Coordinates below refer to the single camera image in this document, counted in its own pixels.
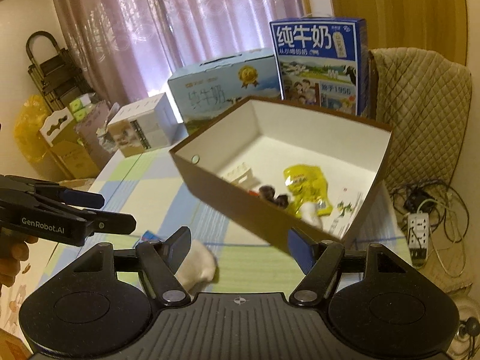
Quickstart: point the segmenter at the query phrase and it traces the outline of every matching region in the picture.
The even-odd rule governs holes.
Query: screw
[[[168,303],[175,303],[184,300],[187,296],[184,292],[177,289],[166,291],[162,294],[162,298],[165,299]]]
[[[315,294],[313,291],[303,289],[295,292],[293,297],[299,302],[313,302],[317,299],[317,294]]]

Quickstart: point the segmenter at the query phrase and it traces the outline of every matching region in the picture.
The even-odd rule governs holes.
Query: white box
[[[170,146],[178,123],[165,93],[125,105],[107,131],[125,157]]]
[[[193,195],[287,251],[287,231],[292,227],[316,240],[352,242],[385,173],[390,139],[390,128],[371,120],[251,97],[170,153]],[[355,207],[356,216],[346,232],[336,236],[328,233],[333,215],[322,217],[321,231],[224,180],[243,163],[251,168],[258,187],[272,185],[277,194],[289,193],[284,169],[296,164],[319,166],[330,202],[337,204],[345,188],[361,194],[363,202]]]

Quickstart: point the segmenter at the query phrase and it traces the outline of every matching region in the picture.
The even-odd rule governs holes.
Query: milk carton box
[[[365,19],[282,19],[270,26],[283,99],[351,115],[366,113]]]
[[[169,79],[189,133],[246,96],[280,99],[280,82],[272,49],[256,49],[192,64]]]

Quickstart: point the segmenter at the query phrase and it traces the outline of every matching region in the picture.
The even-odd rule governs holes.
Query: brown cardboard box
[[[32,353],[19,338],[0,329],[1,360],[26,360],[31,356]]]
[[[76,121],[68,110],[56,111],[47,118],[40,130],[50,150],[61,160],[75,179],[97,177],[100,168],[95,164],[87,149],[81,145],[75,131]]]
[[[390,140],[390,128],[374,121],[316,106],[249,97],[183,140],[170,154],[193,195],[288,252],[287,232],[293,227],[318,242],[352,243],[385,173]],[[285,168],[320,166],[334,207],[346,188],[361,192],[363,203],[338,239],[222,178],[242,163],[253,170],[257,188],[271,184],[278,194],[287,192]],[[322,220],[329,230],[334,218]]]

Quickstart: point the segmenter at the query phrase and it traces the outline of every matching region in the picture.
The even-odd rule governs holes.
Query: beige quilted cloth
[[[371,50],[378,70],[376,120],[394,128],[385,182],[453,176],[470,108],[469,70],[435,51]]]

